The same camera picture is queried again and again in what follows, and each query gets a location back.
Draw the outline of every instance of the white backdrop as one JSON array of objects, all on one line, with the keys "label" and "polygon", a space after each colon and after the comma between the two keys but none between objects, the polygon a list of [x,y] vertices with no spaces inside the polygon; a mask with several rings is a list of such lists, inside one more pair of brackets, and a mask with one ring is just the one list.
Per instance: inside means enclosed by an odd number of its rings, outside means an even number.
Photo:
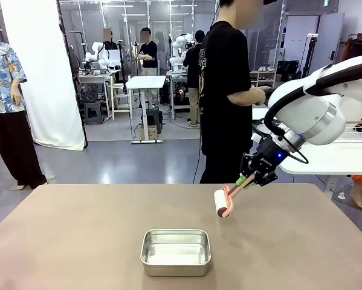
[{"label": "white backdrop", "polygon": [[83,150],[84,134],[55,0],[1,0],[1,5],[10,45],[28,79],[21,88],[34,141]]}]

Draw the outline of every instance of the ceiling light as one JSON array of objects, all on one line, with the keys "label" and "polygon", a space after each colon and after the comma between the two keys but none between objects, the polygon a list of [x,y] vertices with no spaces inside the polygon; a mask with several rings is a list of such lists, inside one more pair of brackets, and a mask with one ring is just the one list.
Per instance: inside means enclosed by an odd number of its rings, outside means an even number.
[{"label": "ceiling light", "polygon": [[147,14],[122,14],[122,16],[146,16]]},{"label": "ceiling light", "polygon": [[134,7],[133,5],[104,5],[105,8],[132,8]]}]

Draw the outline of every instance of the rectangular metal container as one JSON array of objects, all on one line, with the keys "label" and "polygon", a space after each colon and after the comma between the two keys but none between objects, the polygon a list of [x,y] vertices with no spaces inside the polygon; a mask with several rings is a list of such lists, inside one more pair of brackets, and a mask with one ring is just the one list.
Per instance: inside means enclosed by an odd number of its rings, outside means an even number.
[{"label": "rectangular metal container", "polygon": [[150,230],[140,254],[149,276],[205,276],[211,258],[209,237],[202,230]]}]

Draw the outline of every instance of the wire rack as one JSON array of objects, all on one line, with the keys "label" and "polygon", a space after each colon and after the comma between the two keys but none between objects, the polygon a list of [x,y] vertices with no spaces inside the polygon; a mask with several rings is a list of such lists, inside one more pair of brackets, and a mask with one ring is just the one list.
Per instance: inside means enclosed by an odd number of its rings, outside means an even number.
[{"label": "wire rack", "polygon": [[362,143],[362,121],[346,125],[342,135],[336,139],[335,143]]}]

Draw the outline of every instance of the blue hawaiian shirt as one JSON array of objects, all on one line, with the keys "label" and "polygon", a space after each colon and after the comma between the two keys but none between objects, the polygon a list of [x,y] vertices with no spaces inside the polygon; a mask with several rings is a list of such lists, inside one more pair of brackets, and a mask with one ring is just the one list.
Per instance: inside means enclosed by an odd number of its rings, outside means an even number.
[{"label": "blue hawaiian shirt", "polygon": [[20,79],[21,83],[27,81],[24,70],[11,46],[0,42],[0,113],[20,112],[25,109],[23,101],[16,106],[11,100],[10,89],[13,79]]}]

